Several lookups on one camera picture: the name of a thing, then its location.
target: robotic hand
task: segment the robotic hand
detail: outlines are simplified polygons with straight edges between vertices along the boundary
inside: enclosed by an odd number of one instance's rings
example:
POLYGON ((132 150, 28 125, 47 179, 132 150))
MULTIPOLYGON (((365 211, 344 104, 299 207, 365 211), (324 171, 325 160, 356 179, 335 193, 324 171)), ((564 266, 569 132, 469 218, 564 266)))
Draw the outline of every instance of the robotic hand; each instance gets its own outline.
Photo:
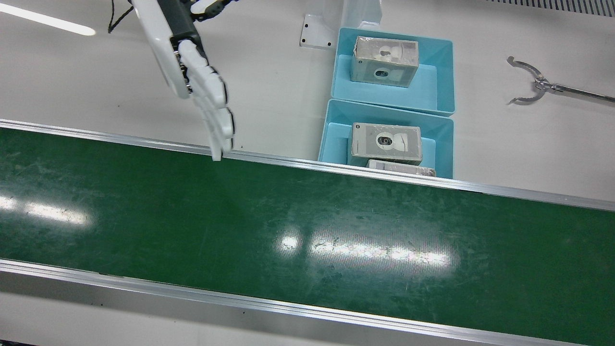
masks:
POLYGON ((204 0, 132 0, 167 84, 198 107, 214 161, 232 149, 234 123, 226 106, 226 86, 207 61, 194 21, 215 17, 231 1, 237 0, 218 0, 209 6, 204 0))

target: vent grille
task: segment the vent grille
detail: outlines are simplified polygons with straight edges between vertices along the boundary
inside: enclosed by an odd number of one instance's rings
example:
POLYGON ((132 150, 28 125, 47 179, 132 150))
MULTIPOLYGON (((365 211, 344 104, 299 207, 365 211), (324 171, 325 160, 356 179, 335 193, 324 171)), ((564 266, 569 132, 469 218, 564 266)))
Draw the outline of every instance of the vent grille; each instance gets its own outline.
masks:
POLYGON ((543 9, 563 10, 585 14, 615 15, 615 0, 487 0, 519 6, 539 7, 543 9))

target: conveyor belt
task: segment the conveyor belt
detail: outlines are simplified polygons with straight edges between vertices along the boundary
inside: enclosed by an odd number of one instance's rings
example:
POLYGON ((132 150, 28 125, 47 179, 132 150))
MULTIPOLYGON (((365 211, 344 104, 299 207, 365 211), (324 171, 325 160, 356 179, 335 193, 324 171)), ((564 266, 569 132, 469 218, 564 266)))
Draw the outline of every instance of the conveyor belt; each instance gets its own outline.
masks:
POLYGON ((0 129, 0 257, 589 345, 615 213, 0 129))

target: camera box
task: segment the camera box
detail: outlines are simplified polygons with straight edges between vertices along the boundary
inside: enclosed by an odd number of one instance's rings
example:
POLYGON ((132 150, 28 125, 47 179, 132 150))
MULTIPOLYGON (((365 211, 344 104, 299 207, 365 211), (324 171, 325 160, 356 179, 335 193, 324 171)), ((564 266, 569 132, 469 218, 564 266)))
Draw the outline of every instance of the camera box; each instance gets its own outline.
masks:
POLYGON ((408 87, 418 68, 417 41, 357 37, 351 81, 408 87))
POLYGON ((421 129, 415 126, 352 124, 347 163, 365 167, 367 159, 420 164, 423 160, 421 129))
POLYGON ((372 169, 380 169, 382 171, 423 175, 425 177, 435 177, 435 169, 429 167, 414 166, 411 164, 371 159, 367 161, 367 167, 372 169))

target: light blue bin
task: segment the light blue bin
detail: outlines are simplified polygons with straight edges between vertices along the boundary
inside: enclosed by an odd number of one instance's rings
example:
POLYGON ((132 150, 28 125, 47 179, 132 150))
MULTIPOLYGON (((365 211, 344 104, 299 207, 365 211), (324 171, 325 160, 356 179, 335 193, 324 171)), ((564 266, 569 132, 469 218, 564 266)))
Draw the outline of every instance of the light blue bin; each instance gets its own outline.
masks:
POLYGON ((331 96, 334 99, 451 116, 455 112, 453 43, 445 39, 342 28, 339 31, 331 96), (357 36, 419 42, 420 65, 410 87, 351 81, 350 68, 357 36))
POLYGON ((421 166, 434 168, 438 177, 453 178, 452 119, 366 103, 329 100, 318 161, 348 164, 352 123, 419 126, 423 140, 421 166))

